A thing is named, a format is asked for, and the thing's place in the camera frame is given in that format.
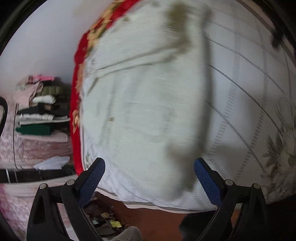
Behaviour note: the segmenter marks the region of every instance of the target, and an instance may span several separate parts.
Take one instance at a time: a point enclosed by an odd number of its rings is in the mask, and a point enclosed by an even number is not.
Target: stack of clothes
[[[18,84],[13,99],[17,136],[23,139],[67,142],[69,133],[68,95],[52,76],[26,76]]]

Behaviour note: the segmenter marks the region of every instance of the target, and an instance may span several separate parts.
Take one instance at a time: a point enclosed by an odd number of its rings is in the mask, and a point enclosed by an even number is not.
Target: bed sheet
[[[82,36],[74,56],[75,68],[72,79],[70,100],[70,132],[76,173],[83,172],[80,141],[80,89],[83,83],[84,61],[96,46],[98,40],[113,23],[125,14],[139,0],[114,0],[101,14],[101,17]]]
[[[296,191],[295,152],[287,155],[283,151],[295,149],[294,131],[287,128],[294,129],[295,120],[293,115],[283,117],[279,106],[279,101],[286,98],[286,107],[295,108],[296,68],[291,46],[284,40],[278,50],[272,48],[271,23],[260,10],[254,10],[252,2],[213,0],[207,4],[213,9],[207,36],[214,88],[211,127],[203,157],[225,179],[246,186],[259,183],[267,203],[284,199]],[[260,14],[255,17],[254,11]],[[242,112],[242,108],[249,109],[249,113]],[[83,128],[80,140],[81,164],[87,169],[100,157],[101,150]],[[215,209],[198,182],[192,192],[168,203],[140,193],[111,163],[106,163],[97,191],[131,208],[177,213]]]

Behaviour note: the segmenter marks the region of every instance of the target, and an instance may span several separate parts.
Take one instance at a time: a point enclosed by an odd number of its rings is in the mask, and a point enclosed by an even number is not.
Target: red blanket
[[[82,36],[75,54],[75,69],[72,81],[71,94],[71,138],[73,146],[74,166],[77,175],[83,172],[81,160],[81,143],[79,131],[79,91],[83,83],[84,60],[92,48],[97,44],[103,33],[109,29],[113,23],[125,14],[139,0],[114,0],[114,2],[103,12],[101,17],[91,26],[91,28]]]

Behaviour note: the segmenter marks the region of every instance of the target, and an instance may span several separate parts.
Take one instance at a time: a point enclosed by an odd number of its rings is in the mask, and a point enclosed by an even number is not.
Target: wooden floor
[[[110,206],[116,217],[123,224],[137,227],[144,241],[181,241],[179,224],[186,214],[175,214],[147,208],[131,209],[122,202],[110,199],[102,194],[96,194],[99,199]]]

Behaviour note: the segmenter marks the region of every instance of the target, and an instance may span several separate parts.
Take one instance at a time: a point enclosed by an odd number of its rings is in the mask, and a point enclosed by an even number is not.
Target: mattress
[[[224,179],[245,186],[259,183],[267,203],[282,200],[296,191],[296,68],[292,47],[284,39],[278,50],[272,48],[272,23],[251,1],[214,0],[207,4],[213,10],[206,27],[213,98],[203,158]],[[75,113],[72,131],[75,129],[80,143],[75,165],[79,170],[87,169],[101,150],[76,124],[83,109],[71,107]],[[97,191],[130,208],[176,213],[215,209],[199,182],[172,202],[155,200],[137,190],[112,163],[106,163]]]

